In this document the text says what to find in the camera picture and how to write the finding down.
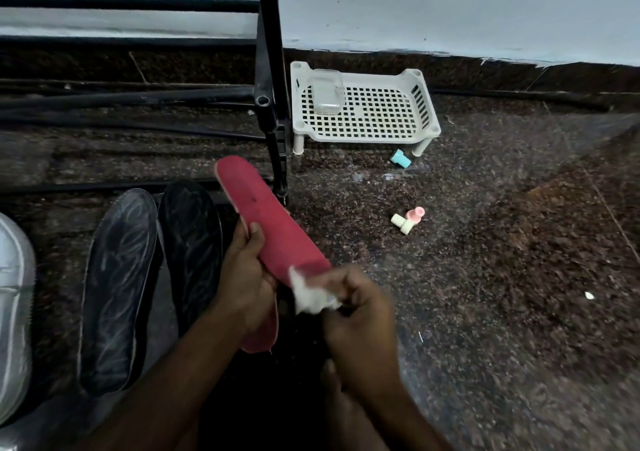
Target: clear plastic container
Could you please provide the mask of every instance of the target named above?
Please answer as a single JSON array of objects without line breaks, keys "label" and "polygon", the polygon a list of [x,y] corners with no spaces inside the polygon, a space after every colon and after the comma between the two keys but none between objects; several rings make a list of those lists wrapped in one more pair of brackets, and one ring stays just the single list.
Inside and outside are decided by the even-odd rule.
[{"label": "clear plastic container", "polygon": [[338,115],[344,107],[344,84],[337,70],[314,70],[311,79],[314,110],[318,114]]}]

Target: foot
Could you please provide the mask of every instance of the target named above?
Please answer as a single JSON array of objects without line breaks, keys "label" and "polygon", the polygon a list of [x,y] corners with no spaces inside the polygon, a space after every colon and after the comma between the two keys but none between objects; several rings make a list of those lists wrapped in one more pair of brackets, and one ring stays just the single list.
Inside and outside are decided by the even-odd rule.
[{"label": "foot", "polygon": [[332,451],[388,451],[366,412],[349,394],[332,360],[322,371],[327,439]]},{"label": "foot", "polygon": [[189,179],[166,187],[158,222],[182,336],[216,295],[225,252],[223,225],[209,193]]},{"label": "foot", "polygon": [[29,239],[14,221],[0,213],[0,424],[20,407],[29,387],[35,270]]},{"label": "foot", "polygon": [[153,197],[130,189],[109,208],[93,237],[78,365],[80,385],[94,397],[128,387],[142,371],[161,262],[156,218]]}]

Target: hand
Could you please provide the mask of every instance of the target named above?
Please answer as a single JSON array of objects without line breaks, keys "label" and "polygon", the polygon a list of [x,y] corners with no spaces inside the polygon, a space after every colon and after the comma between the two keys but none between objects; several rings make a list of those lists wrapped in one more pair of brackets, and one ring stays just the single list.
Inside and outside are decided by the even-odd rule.
[{"label": "hand", "polygon": [[273,307],[276,280],[258,260],[264,245],[260,225],[252,223],[251,238],[238,220],[234,238],[222,262],[214,307],[243,318],[246,334],[256,330]]},{"label": "hand", "polygon": [[394,306],[361,269],[349,265],[310,277],[355,310],[349,317],[325,311],[324,339],[348,391],[361,402],[403,391],[397,357]]}]

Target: red insole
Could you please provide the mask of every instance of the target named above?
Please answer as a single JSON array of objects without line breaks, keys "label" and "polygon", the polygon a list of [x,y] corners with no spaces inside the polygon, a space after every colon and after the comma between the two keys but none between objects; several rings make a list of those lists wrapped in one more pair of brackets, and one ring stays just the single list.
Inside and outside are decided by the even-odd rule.
[{"label": "red insole", "polygon": [[[331,264],[316,244],[291,218],[248,161],[237,155],[223,157],[215,164],[214,172],[244,223],[249,225],[255,221],[260,224],[265,242],[259,257],[273,277],[291,287],[291,266],[305,276],[315,276],[331,269]],[[278,309],[274,299],[266,320],[245,339],[242,349],[247,353],[267,352],[277,337]]]}]

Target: cyan plastic cap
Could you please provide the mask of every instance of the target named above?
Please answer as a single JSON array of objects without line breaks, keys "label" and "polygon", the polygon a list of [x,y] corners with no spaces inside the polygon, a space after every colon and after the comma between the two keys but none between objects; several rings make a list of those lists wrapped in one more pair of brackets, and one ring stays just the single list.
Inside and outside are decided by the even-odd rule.
[{"label": "cyan plastic cap", "polygon": [[400,164],[403,168],[408,168],[411,165],[411,159],[409,159],[408,157],[406,157],[404,155],[404,152],[402,152],[401,150],[397,150],[396,154],[394,154],[393,156],[391,156],[391,160],[395,163],[395,164]]}]

